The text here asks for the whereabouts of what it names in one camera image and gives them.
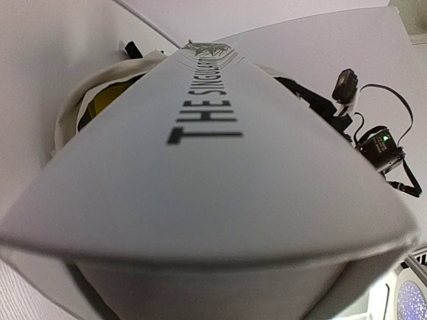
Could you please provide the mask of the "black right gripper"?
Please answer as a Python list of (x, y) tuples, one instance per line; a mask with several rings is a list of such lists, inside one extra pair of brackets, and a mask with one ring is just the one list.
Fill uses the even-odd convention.
[(354, 149), (368, 160), (383, 178), (386, 178), (386, 175), (395, 168), (403, 166), (411, 184), (388, 181), (389, 186), (412, 197), (419, 198), (422, 195), (422, 188), (406, 162), (404, 148), (400, 145), (401, 140), (395, 140), (387, 126), (377, 125), (367, 130), (361, 137), (357, 136), (365, 124), (363, 114), (354, 110), (358, 97), (364, 89), (376, 88), (390, 92), (406, 108), (410, 116), (410, 125), (402, 135), (405, 137), (414, 124), (414, 114), (401, 94), (388, 86), (376, 83), (368, 83), (362, 88), (358, 88), (358, 76), (352, 69), (345, 69), (338, 76), (332, 92), (332, 101), (300, 85), (293, 79), (276, 76), (275, 80), (296, 97), (307, 102), (309, 108), (353, 144)]

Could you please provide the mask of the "white Singularity book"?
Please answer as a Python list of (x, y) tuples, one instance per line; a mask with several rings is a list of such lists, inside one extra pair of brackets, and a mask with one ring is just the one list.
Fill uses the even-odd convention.
[(77, 133), (1, 220), (120, 319), (328, 319), (417, 245), (375, 168), (224, 43), (190, 43)]

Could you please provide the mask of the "yellow hardcover book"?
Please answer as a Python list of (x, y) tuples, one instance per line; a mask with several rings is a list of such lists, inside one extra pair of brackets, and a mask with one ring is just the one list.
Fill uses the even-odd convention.
[(77, 124), (77, 130), (82, 130), (92, 119), (97, 117), (107, 106), (113, 103), (122, 93), (134, 84), (134, 80), (114, 83), (98, 92), (89, 100), (85, 112)]

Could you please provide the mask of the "beige canvas student bag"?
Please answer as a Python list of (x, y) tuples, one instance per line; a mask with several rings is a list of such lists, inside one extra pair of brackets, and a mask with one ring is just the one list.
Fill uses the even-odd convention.
[(166, 58), (166, 54), (154, 50), (142, 58), (125, 59), (114, 63), (80, 81), (59, 108), (55, 123), (52, 156), (79, 132), (77, 124), (85, 112), (89, 100), (94, 98), (98, 92), (114, 83), (129, 80), (136, 82)]

